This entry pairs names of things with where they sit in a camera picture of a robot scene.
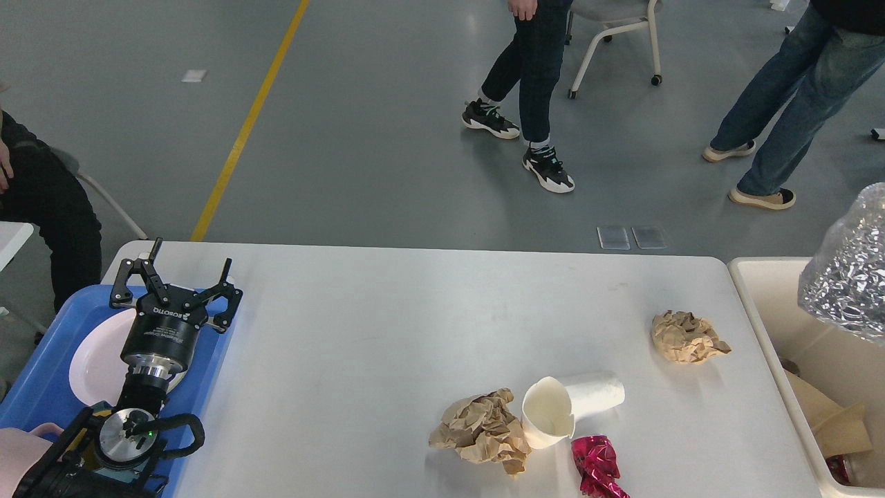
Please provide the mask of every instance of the plastic bin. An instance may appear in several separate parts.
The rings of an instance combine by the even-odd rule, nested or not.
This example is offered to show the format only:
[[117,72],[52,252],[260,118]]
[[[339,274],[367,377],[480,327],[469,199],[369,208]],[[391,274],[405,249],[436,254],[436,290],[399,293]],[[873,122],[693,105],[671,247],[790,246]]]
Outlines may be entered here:
[[[809,463],[826,496],[885,498],[885,347],[812,318],[797,305],[799,275],[810,258],[738,258],[728,263]],[[837,483],[805,422],[778,355],[842,406],[866,404],[873,451],[846,457],[852,484]]]
[[[110,285],[91,285],[77,291],[61,308],[46,337],[40,341],[9,394],[0,403],[0,427],[30,431],[43,422],[54,422],[64,428],[84,408],[71,391],[68,370],[82,340],[98,324],[119,313],[119,309],[108,306],[111,288]],[[145,292],[144,287],[135,285],[130,285],[129,289],[136,298]],[[214,315],[224,307],[215,301],[206,309]],[[233,331],[233,324],[224,334],[218,334],[208,326],[200,330],[190,371],[169,393],[163,416],[203,414]],[[169,448],[186,447],[193,441],[183,427],[168,431],[164,438],[169,441]],[[174,495],[187,460],[187,457],[161,460],[158,464],[155,472],[169,477],[164,497]]]

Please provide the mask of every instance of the silver foil bag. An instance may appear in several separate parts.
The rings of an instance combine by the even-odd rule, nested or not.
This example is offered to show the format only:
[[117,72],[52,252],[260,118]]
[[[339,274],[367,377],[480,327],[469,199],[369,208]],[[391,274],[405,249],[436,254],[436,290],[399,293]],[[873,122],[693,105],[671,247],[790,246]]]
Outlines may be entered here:
[[799,307],[885,346],[885,183],[863,189],[799,277]]

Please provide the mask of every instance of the hand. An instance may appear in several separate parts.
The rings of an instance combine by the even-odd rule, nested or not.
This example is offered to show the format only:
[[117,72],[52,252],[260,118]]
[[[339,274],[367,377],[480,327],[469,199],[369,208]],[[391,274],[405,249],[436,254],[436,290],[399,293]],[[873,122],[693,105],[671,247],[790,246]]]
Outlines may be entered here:
[[3,174],[0,175],[0,194],[2,194],[9,190],[9,179],[14,176],[12,164],[9,162],[9,148],[2,140],[0,140],[0,167],[3,169]]
[[532,20],[538,10],[538,0],[507,0],[507,10],[519,20]]

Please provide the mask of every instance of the paper cup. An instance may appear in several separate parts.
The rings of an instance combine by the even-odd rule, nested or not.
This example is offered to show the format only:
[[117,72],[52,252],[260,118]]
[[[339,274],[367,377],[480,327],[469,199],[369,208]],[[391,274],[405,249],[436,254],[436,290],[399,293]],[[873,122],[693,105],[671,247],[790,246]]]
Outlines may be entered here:
[[526,391],[522,400],[522,431],[532,449],[541,449],[574,434],[572,403],[566,388],[544,377]]
[[624,385],[608,370],[559,379],[572,403],[575,418],[595,415],[624,402]]

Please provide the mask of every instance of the pink foil wrapper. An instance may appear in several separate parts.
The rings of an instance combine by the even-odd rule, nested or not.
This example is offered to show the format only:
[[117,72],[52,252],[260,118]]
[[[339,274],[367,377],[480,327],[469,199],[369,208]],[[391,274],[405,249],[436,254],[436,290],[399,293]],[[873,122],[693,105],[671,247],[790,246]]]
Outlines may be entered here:
[[605,436],[572,441],[572,457],[581,474],[581,491],[593,498],[630,498],[614,482],[620,478],[612,442]]

